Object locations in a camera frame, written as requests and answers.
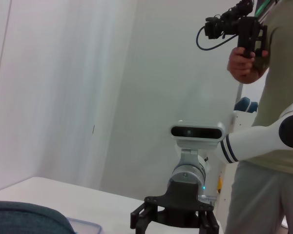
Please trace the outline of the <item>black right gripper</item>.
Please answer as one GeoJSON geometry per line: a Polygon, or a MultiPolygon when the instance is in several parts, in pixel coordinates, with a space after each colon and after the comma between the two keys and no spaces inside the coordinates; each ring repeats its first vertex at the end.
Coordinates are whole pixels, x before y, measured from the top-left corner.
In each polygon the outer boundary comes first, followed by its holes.
{"type": "Polygon", "coordinates": [[[213,207],[198,200],[198,184],[173,181],[164,195],[149,196],[130,214],[130,228],[145,234],[150,222],[199,227],[199,234],[219,234],[213,207]]]}

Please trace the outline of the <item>person's bare hand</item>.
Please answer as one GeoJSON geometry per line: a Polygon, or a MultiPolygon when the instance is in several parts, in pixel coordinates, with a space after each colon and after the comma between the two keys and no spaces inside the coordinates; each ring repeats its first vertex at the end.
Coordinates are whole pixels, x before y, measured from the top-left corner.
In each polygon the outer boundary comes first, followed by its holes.
{"type": "Polygon", "coordinates": [[[250,58],[244,57],[244,47],[235,47],[229,56],[227,70],[232,77],[242,83],[251,84],[259,80],[267,68],[257,68],[254,66],[256,56],[254,52],[251,52],[250,58]]]}

